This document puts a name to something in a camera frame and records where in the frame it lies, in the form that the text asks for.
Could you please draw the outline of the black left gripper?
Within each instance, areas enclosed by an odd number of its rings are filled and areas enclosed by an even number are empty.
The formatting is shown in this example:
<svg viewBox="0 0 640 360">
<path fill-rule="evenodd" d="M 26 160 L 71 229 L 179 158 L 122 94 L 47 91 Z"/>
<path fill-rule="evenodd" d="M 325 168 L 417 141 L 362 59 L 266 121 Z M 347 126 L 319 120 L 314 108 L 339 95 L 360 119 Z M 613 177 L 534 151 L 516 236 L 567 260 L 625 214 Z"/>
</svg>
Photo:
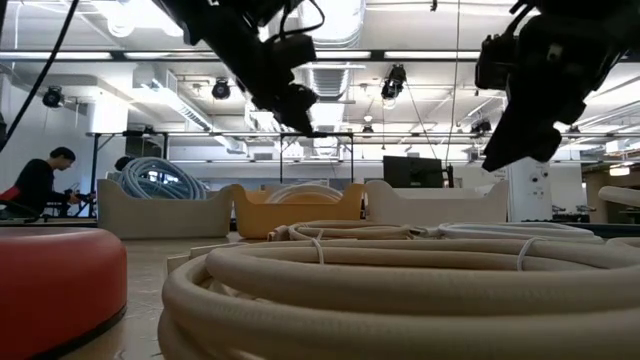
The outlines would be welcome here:
<svg viewBox="0 0 640 360">
<path fill-rule="evenodd" d="M 206 43 L 263 109 L 276 109 L 276 121 L 308 135 L 309 110 L 319 96 L 292 83 L 291 43 L 282 37 L 262 41 L 258 28 L 288 7 L 286 0 L 154 0 L 183 30 L 191 46 Z"/>
</svg>

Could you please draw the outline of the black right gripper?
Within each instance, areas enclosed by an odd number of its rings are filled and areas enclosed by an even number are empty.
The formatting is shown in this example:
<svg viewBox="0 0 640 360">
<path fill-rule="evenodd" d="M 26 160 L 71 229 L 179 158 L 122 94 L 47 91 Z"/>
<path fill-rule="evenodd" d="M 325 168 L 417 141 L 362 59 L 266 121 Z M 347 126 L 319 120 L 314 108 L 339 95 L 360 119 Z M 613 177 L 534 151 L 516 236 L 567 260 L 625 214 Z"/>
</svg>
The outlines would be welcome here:
<svg viewBox="0 0 640 360">
<path fill-rule="evenodd" d="M 629 8 L 541 8 L 520 30 L 508 104 L 485 147 L 489 172 L 523 158 L 551 159 L 562 136 L 631 49 Z"/>
</svg>

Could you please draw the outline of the white column with sockets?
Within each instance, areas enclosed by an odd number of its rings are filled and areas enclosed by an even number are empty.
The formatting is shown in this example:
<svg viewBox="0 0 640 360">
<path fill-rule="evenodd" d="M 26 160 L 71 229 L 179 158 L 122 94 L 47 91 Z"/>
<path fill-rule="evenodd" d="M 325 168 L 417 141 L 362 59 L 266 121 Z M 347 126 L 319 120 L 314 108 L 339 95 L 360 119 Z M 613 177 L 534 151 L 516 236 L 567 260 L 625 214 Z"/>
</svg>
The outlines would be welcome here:
<svg viewBox="0 0 640 360">
<path fill-rule="evenodd" d="M 507 168 L 509 181 L 508 220 L 510 222 L 552 219 L 550 166 L 523 158 Z"/>
</svg>

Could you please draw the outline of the yellow-orange plastic storage bin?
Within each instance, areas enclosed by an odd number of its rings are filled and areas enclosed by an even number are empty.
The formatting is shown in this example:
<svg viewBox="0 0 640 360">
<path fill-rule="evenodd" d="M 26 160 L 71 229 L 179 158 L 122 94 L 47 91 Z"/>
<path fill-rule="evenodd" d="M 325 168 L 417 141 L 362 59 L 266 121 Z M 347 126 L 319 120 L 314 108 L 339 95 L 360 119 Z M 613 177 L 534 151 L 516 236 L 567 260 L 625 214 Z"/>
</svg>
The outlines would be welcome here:
<svg viewBox="0 0 640 360">
<path fill-rule="evenodd" d="M 266 239 L 278 226 L 316 220 L 359 220 L 365 187 L 351 184 L 333 203 L 313 202 L 309 197 L 293 203 L 265 203 L 267 195 L 231 186 L 237 232 L 246 239 Z"/>
</svg>

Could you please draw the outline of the black monitor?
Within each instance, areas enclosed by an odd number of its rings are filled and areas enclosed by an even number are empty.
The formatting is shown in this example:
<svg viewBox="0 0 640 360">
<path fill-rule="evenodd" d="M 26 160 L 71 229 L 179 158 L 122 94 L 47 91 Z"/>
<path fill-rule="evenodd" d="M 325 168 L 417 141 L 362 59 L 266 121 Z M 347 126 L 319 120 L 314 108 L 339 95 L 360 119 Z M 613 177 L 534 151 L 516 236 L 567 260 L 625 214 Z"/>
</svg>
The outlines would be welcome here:
<svg viewBox="0 0 640 360">
<path fill-rule="evenodd" d="M 451 188 L 453 167 L 439 159 L 384 156 L 383 178 L 392 188 Z"/>
</svg>

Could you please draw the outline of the white plastic storage bin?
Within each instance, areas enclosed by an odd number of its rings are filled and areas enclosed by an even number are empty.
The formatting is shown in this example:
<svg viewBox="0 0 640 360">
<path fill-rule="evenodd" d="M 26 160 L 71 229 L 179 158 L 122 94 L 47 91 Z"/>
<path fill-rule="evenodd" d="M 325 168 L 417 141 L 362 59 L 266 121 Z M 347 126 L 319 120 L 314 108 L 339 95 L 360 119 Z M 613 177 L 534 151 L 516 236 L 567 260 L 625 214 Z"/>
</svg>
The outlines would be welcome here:
<svg viewBox="0 0 640 360">
<path fill-rule="evenodd" d="M 112 180 L 97 184 L 97 225 L 122 240 L 222 238 L 230 231 L 232 188 L 204 200 L 143 199 Z"/>
</svg>

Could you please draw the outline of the red desk lamp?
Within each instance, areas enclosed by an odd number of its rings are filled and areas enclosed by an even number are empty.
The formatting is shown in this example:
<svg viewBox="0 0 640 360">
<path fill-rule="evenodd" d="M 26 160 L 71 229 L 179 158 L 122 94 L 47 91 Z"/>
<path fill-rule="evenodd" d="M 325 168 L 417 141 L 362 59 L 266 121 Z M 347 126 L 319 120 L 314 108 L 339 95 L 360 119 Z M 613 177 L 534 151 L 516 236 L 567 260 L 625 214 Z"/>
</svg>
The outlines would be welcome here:
<svg viewBox="0 0 640 360">
<path fill-rule="evenodd" d="M 127 308 L 127 251 L 97 228 L 0 228 L 0 360 L 61 356 Z"/>
</svg>

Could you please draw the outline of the silver ceiling air duct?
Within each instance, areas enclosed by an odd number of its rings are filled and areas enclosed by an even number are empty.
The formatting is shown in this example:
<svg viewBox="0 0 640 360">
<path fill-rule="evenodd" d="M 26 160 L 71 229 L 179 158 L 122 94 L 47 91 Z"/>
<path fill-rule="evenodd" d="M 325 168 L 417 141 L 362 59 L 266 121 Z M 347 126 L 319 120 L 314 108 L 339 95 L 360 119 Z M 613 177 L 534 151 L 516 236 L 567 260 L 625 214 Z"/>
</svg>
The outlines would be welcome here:
<svg viewBox="0 0 640 360">
<path fill-rule="evenodd" d="M 328 52 L 355 49 L 360 42 L 366 12 L 366 0 L 304 0 L 298 7 L 299 24 L 303 28 L 317 25 L 309 32 L 321 59 L 320 50 Z M 308 65 L 307 81 L 320 101 L 340 101 L 347 93 L 354 66 L 344 61 L 345 55 L 329 55 L 337 61 Z"/>
</svg>

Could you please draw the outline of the white ceiling duct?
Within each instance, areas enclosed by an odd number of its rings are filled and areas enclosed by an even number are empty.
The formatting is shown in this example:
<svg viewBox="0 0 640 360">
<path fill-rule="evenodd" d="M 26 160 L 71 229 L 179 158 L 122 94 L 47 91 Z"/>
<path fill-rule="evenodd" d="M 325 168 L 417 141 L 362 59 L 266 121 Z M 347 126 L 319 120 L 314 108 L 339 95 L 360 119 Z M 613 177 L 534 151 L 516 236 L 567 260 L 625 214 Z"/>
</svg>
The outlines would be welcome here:
<svg viewBox="0 0 640 360">
<path fill-rule="evenodd" d="M 171 70 L 162 70 L 153 64 L 137 65 L 133 70 L 132 81 L 134 89 L 142 89 L 148 99 L 168 106 L 198 130 L 208 133 L 229 154 L 248 154 L 245 142 L 222 135 L 222 130 L 215 127 L 203 111 L 179 94 L 178 79 Z"/>
</svg>

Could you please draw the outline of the black background rig frame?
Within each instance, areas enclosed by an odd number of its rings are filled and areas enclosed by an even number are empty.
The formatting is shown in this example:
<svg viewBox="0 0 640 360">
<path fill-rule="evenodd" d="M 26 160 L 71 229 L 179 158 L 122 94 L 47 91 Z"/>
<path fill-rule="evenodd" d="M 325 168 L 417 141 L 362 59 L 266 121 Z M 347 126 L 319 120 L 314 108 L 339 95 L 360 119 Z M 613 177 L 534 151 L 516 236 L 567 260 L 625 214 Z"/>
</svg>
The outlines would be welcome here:
<svg viewBox="0 0 640 360">
<path fill-rule="evenodd" d="M 306 139 L 324 139 L 324 138 L 335 138 L 339 144 L 343 143 L 344 139 L 347 139 L 347 150 L 352 152 L 354 150 L 354 133 L 350 132 L 313 132 L 310 134 L 302 134 L 299 132 L 224 132 L 224 131 L 213 131 L 213 132 L 167 132 L 167 131 L 134 131 L 127 130 L 124 132 L 114 132 L 114 133 L 105 133 L 105 132 L 88 132 L 87 136 L 92 138 L 93 146 L 92 146 L 92 165 L 91 165 L 91 185 L 90 188 L 92 191 L 97 189 L 97 170 L 99 163 L 99 151 L 106 146 L 111 140 L 116 137 L 124 137 L 124 138 L 141 138 L 141 139 L 154 139 L 159 137 L 162 140 L 160 144 L 160 156 L 165 160 L 171 160 L 171 156 L 169 154 L 171 148 L 171 139 L 172 138 L 184 138 L 184 139 L 192 139 L 192 138 L 201 138 L 201 139 L 210 139 L 212 141 L 216 141 L 220 143 L 225 150 L 229 150 L 231 154 L 244 154 L 247 158 L 247 161 L 250 163 L 256 163 L 256 160 L 252 158 L 249 154 L 249 150 L 236 151 L 233 150 L 232 141 L 238 142 L 246 142 L 249 139 L 258 139 L 258 140 L 269 140 L 272 143 L 275 143 L 278 146 L 279 158 L 276 162 L 283 167 L 284 160 L 282 159 L 282 155 L 284 153 L 284 140 L 287 137 L 291 137 L 293 140 L 298 140 L 300 138 Z"/>
</svg>

